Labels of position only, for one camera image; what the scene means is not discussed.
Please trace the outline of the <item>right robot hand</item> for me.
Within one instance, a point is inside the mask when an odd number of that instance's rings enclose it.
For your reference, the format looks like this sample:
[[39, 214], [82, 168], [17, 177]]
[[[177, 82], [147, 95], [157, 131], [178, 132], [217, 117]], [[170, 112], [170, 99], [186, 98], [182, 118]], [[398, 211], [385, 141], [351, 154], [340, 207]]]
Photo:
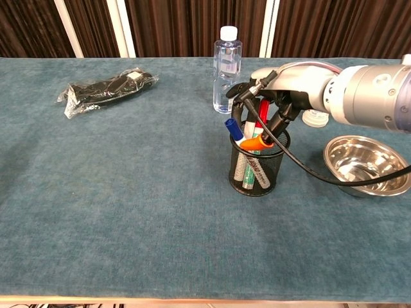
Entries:
[[263, 118], [258, 115], [252, 104], [254, 98], [261, 96], [278, 107], [263, 131], [256, 137], [242, 141], [243, 150], [264, 150], [274, 146], [274, 139], [286, 130], [290, 122], [305, 110], [325, 112], [323, 94], [328, 82], [338, 76], [342, 69], [332, 64], [319, 61], [302, 61], [284, 64], [280, 67], [265, 67], [252, 73], [250, 80], [234, 85], [226, 94], [233, 99], [232, 117], [240, 118], [242, 108], [247, 107], [257, 116], [257, 122]]

